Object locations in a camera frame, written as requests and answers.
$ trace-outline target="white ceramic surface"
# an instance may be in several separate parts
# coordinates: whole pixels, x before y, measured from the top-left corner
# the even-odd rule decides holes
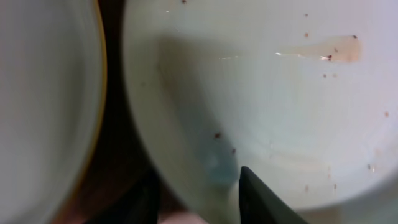
[[[128,1],[127,93],[176,194],[209,221],[238,222],[236,186],[228,195],[215,186],[248,166],[313,223],[393,223],[383,214],[398,199],[396,9],[393,0]]]
[[[0,223],[48,223],[90,155],[106,63],[95,7],[0,2]]]

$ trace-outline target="dish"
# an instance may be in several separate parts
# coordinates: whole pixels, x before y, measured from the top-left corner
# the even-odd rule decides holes
[[[216,190],[201,177],[208,175],[201,152],[215,149],[202,142],[221,133],[238,167],[251,168],[312,222],[361,223],[361,211],[367,222],[382,223],[382,210],[397,198],[365,202],[382,195],[398,169],[398,67],[391,59],[398,32],[386,25],[397,6],[128,1],[129,102],[176,194],[208,220],[217,219],[212,209],[237,212],[227,199],[205,206]],[[331,210],[344,215],[328,218]]]
[[[94,1],[0,3],[0,222],[48,223],[88,162],[106,60]]]

